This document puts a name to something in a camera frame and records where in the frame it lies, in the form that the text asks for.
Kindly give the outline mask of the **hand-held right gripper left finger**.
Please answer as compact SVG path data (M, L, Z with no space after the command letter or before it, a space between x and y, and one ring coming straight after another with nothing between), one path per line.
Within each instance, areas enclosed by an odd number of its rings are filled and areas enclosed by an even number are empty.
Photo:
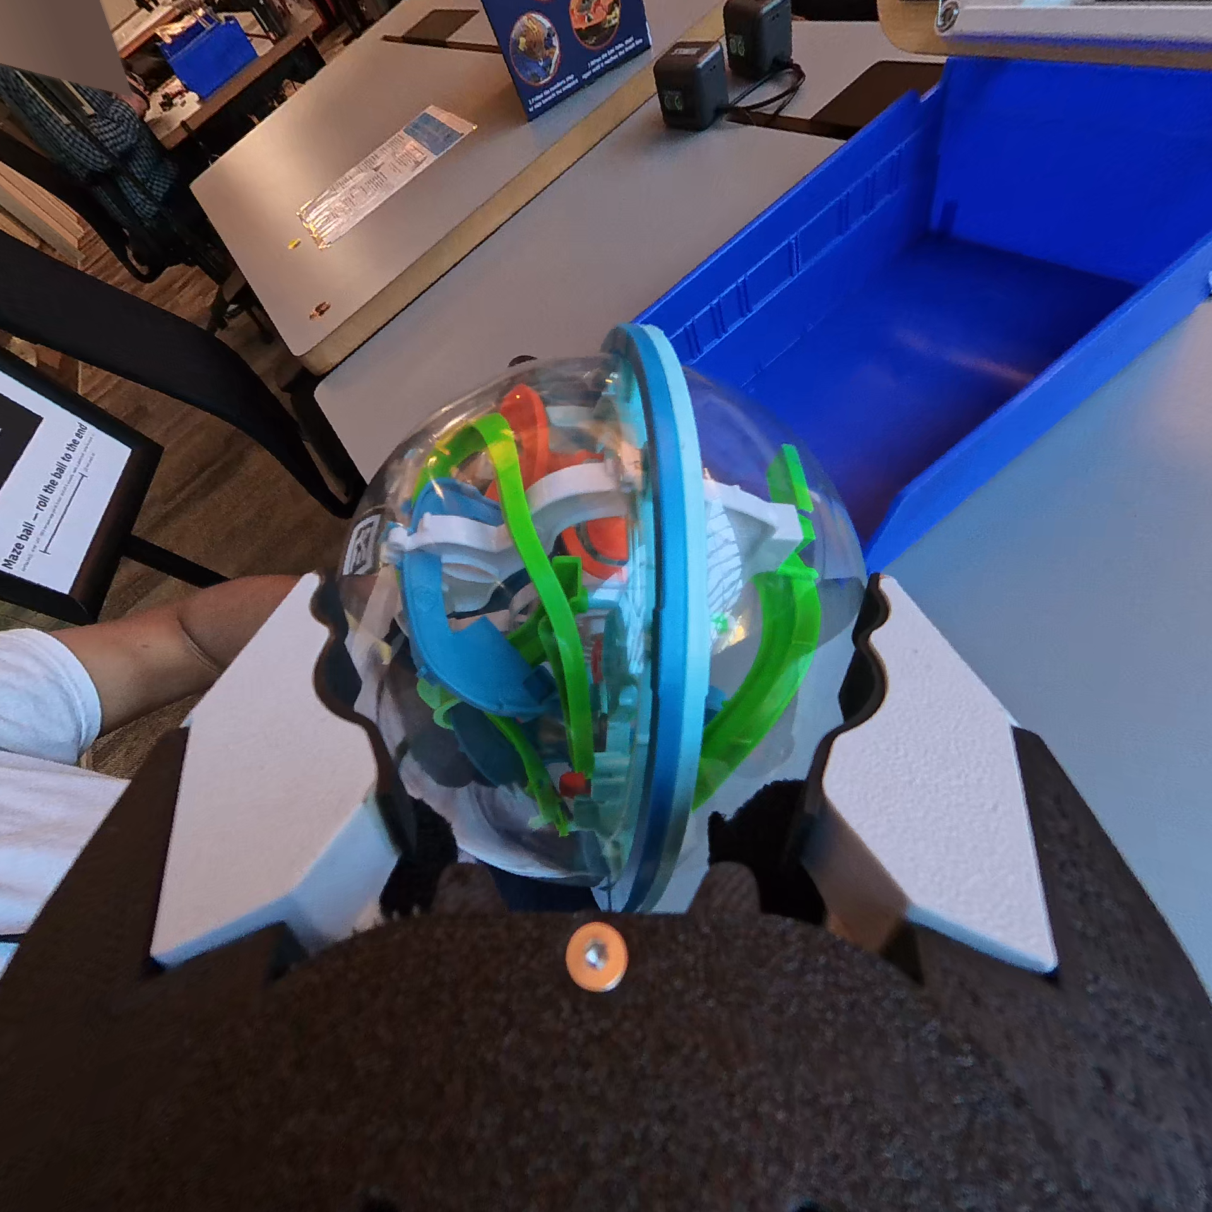
M314 953L384 920L400 851L368 733L314 687L320 586L303 575L186 720L150 945L162 965L277 923Z

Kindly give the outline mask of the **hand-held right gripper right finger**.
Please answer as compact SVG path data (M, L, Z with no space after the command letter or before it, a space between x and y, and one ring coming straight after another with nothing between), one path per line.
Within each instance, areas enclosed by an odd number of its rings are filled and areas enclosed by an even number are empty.
M1047 975L1058 955L1014 721L902 586L877 573L843 724L806 782L827 925L867 951L905 926Z

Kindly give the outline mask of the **clear plastic maze ball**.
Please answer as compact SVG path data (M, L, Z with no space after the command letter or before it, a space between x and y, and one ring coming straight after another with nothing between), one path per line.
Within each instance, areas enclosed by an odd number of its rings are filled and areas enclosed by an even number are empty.
M695 818L811 763L867 577L805 441L623 323L402 440L339 581L404 793L469 858L654 912Z

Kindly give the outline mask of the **person's left forearm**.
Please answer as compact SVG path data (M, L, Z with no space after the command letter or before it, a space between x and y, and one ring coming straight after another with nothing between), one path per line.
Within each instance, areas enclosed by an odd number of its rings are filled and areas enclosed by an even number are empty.
M228 580L69 630L65 645L97 691L99 736L211 688L297 583L296 574Z

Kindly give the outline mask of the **black framed instruction sign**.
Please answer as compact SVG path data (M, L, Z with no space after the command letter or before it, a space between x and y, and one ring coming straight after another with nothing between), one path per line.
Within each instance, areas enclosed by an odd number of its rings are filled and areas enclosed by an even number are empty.
M98 619L162 447L1 353L1 599Z

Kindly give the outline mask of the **black chair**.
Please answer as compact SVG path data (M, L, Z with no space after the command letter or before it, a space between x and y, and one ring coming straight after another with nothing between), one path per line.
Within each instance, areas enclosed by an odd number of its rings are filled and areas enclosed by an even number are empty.
M164 447L140 521L229 575L333 571L365 486L301 366L265 378L196 323L3 235L3 332L101 376Z

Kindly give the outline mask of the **blue plastic bin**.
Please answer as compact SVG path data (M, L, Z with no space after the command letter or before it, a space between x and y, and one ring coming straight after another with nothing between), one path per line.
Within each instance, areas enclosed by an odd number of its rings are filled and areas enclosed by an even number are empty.
M955 56L638 316L887 567L1209 296L1209 70Z
M160 52L186 91L202 101L221 91L257 59L257 50L232 14L202 16L173 37L159 34Z

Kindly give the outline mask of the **grey rectangular table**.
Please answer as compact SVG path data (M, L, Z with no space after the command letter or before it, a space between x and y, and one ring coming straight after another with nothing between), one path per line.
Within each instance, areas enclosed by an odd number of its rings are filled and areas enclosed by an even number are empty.
M720 3L645 7L652 50L528 122L496 50L400 42L437 8L473 10L462 36L488 42L479 3L398 3L193 182L206 218L307 369L332 371L652 99L659 53L723 32ZM320 248L299 210L430 105L475 128Z

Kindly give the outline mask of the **laminated paper sheet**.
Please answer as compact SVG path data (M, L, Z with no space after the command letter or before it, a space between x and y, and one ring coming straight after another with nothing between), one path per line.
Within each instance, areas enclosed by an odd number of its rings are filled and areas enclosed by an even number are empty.
M428 105L304 202L297 219L317 248L330 248L476 128L473 121Z

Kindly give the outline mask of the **black cube charger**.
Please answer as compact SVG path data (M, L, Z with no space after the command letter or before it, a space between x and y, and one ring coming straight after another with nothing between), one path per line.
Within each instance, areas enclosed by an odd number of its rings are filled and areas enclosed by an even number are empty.
M794 63L792 1L726 1L724 49L731 73L763 81Z
M718 40L678 40L654 63L662 122L704 131L729 107L729 83Z

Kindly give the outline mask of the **blue product box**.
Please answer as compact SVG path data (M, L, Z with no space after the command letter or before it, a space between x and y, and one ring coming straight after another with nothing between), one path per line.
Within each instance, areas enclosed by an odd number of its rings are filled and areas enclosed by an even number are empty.
M480 3L525 118L651 47L643 1Z

